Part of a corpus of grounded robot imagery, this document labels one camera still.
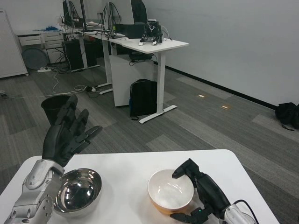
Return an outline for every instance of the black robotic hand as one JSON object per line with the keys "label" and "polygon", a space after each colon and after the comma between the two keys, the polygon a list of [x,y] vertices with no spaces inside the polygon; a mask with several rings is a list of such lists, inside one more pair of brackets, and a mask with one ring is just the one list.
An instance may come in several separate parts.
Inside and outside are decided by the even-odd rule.
{"label": "black robotic hand", "polygon": [[195,209],[190,216],[184,213],[173,213],[170,217],[183,223],[192,224],[204,223],[212,213],[217,218],[222,217],[230,203],[213,179],[209,175],[200,172],[198,165],[191,159],[188,159],[177,168],[172,174],[172,178],[177,179],[182,175],[187,175],[190,178],[205,208]]}
{"label": "black robotic hand", "polygon": [[51,126],[43,142],[43,159],[53,160],[65,167],[74,154],[82,152],[102,130],[95,126],[85,131],[88,110],[84,109],[76,119],[78,98],[71,96],[60,109],[55,125]]}

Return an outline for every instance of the silver robotic forearm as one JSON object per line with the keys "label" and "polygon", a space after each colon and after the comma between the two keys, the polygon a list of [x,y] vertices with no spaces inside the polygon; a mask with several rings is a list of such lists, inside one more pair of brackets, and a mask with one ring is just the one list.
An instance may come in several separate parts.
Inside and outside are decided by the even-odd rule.
{"label": "silver robotic forearm", "polygon": [[63,167],[51,160],[38,160],[26,177],[22,194],[5,224],[46,224],[61,187]]}
{"label": "silver robotic forearm", "polygon": [[248,214],[241,212],[237,205],[230,205],[224,214],[224,220],[220,224],[256,224],[255,220]]}

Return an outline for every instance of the black backpack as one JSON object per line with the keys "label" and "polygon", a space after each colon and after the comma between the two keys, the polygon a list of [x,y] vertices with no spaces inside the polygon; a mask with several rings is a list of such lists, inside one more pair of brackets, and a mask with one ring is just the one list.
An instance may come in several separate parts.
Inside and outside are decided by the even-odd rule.
{"label": "black backpack", "polygon": [[287,130],[287,124],[292,124],[295,129],[299,128],[299,105],[296,106],[294,103],[279,104],[275,110],[277,119],[280,120],[281,126]]}
{"label": "black backpack", "polygon": [[157,82],[139,79],[131,84],[130,117],[138,120],[138,116],[157,112]]}

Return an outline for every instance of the baseboard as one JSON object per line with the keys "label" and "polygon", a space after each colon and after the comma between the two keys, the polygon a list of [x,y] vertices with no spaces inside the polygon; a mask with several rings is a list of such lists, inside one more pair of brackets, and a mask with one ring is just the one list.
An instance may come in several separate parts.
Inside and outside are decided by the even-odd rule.
{"label": "baseboard", "polygon": [[193,78],[193,79],[198,80],[198,81],[200,81],[200,82],[202,82],[202,83],[205,83],[205,84],[211,85],[211,86],[213,86],[213,87],[216,87],[216,88],[218,88],[218,89],[221,89],[221,90],[223,90],[223,91],[229,92],[229,93],[234,94],[234,95],[236,95],[236,96],[239,96],[239,97],[242,97],[242,98],[244,98],[244,99],[250,100],[250,101],[255,102],[255,103],[257,103],[257,104],[266,106],[266,107],[271,108],[271,109],[273,109],[273,110],[275,110],[276,107],[277,107],[277,106],[275,106],[275,105],[273,105],[273,104],[269,104],[269,103],[264,102],[264,101],[262,101],[262,100],[259,100],[259,99],[256,99],[256,98],[247,96],[247,95],[245,95],[245,94],[243,94],[243,93],[240,93],[240,92],[231,90],[231,89],[229,89],[229,88],[226,88],[226,87],[224,87],[224,86],[221,86],[221,85],[212,83],[212,82],[210,82],[210,81],[204,80],[204,79],[199,78],[199,77],[197,77],[197,76],[190,75],[190,74],[188,74],[188,73],[186,73],[186,72],[183,72],[183,71],[174,69],[174,68],[172,68],[172,67],[166,66],[166,68],[169,69],[169,70],[171,70],[171,71],[177,72],[177,73],[179,73],[179,74],[181,74],[181,75],[184,75],[184,76]]}

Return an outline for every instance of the small robot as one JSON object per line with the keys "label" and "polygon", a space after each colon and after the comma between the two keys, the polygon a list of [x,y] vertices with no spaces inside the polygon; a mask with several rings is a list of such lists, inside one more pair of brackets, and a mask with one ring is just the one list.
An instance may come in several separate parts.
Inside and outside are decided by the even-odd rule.
{"label": "small robot", "polygon": [[163,42],[164,34],[162,33],[161,26],[157,20],[148,20],[144,27],[144,32],[139,46],[143,46],[144,42],[152,41],[153,45],[161,44]]}

